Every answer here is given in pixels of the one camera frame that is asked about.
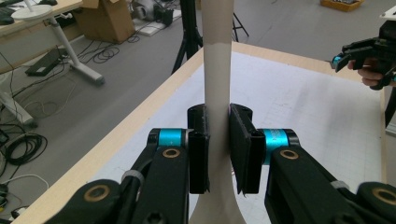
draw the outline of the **gray floor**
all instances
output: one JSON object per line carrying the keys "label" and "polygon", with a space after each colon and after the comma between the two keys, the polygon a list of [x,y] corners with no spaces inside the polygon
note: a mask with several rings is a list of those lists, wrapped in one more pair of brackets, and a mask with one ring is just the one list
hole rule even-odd
{"label": "gray floor", "polygon": [[[343,45],[377,36],[384,22],[378,16],[394,5],[394,0],[366,0],[360,8],[345,13],[321,7],[319,0],[238,0],[234,12],[249,33],[247,37],[239,30],[240,42],[329,61]],[[200,11],[197,23],[201,30]],[[47,113],[56,110],[50,102],[65,107],[49,117],[38,105],[27,108],[38,123],[35,133],[46,136],[49,144],[38,159],[23,165],[15,176],[39,175],[53,184],[170,76],[182,39],[182,20],[152,37],[139,37],[136,43],[117,46],[120,53],[108,62],[88,63],[106,77],[103,86],[96,86],[66,68],[67,73],[48,85],[18,96],[22,105],[46,103]],[[73,48],[81,52],[90,42],[79,38],[73,42]],[[12,86],[16,90],[35,80],[16,75]],[[0,182],[8,180],[14,170],[9,165]],[[11,182],[9,191],[21,202],[8,196],[3,214],[32,203],[45,189],[44,183],[34,177]]]}

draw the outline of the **human hand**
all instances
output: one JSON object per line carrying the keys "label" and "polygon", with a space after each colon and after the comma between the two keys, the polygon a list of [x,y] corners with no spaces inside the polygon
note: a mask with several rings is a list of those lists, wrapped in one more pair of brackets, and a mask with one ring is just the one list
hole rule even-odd
{"label": "human hand", "polygon": [[[355,61],[349,61],[347,68],[353,69]],[[375,72],[377,60],[376,59],[366,59],[363,68],[358,70],[358,74],[361,75],[361,81],[366,86],[376,86],[378,81],[382,79],[384,75]],[[391,81],[390,86],[396,87],[396,82]]]}

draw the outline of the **robotic arm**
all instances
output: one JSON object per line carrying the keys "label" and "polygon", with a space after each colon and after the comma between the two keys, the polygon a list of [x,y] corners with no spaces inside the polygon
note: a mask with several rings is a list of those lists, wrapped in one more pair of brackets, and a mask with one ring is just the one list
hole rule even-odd
{"label": "robotic arm", "polygon": [[[361,69],[368,58],[377,59],[376,72],[384,75],[378,85],[370,87],[379,91],[396,81],[396,7],[381,15],[387,21],[381,26],[379,36],[345,45],[342,52],[332,59],[335,72],[343,69],[349,61],[354,60],[353,69]],[[385,111],[385,125],[388,126],[396,110],[396,90],[392,89]]]}
{"label": "robotic arm", "polygon": [[[230,105],[231,160],[244,194],[258,193],[270,161],[265,206],[273,223],[396,222],[396,188],[363,183],[351,193],[300,147],[294,131],[256,129],[252,113]],[[205,106],[197,105],[188,110],[189,129],[151,130],[120,184],[86,184],[46,223],[188,223],[189,193],[209,190],[206,120]]]}

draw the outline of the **cable tie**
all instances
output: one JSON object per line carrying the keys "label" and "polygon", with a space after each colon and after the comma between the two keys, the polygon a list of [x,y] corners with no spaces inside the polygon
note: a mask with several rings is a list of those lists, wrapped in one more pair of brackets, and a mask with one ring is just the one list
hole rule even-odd
{"label": "cable tie", "polygon": [[335,189],[349,189],[349,186],[346,184],[346,182],[344,182],[342,180],[334,180],[330,184]]}
{"label": "cable tie", "polygon": [[136,177],[137,179],[139,179],[140,181],[140,186],[143,186],[143,183],[145,182],[145,177],[142,175],[142,173],[136,171],[136,170],[128,170],[126,171],[123,176],[121,181],[123,181],[123,179],[125,179],[125,177],[127,176],[133,176]]}

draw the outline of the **white desk leg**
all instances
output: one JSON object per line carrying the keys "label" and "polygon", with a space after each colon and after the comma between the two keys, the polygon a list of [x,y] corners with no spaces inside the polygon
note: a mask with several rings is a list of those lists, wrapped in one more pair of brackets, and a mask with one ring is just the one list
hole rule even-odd
{"label": "white desk leg", "polygon": [[8,93],[0,90],[0,101],[23,125],[36,126],[34,119]]}
{"label": "white desk leg", "polygon": [[93,79],[98,84],[103,84],[105,83],[105,78],[100,75],[99,73],[93,71],[90,67],[86,66],[85,64],[81,63],[78,60],[78,57],[76,53],[73,51],[72,47],[70,46],[69,41],[67,40],[66,36],[64,35],[64,31],[62,30],[61,26],[59,23],[55,20],[54,17],[49,18],[51,26],[55,32],[55,34],[58,36],[59,40],[62,42],[64,47],[67,50],[67,53],[69,54],[71,58],[70,65],[76,68],[79,72],[82,74],[88,76],[90,79]]}

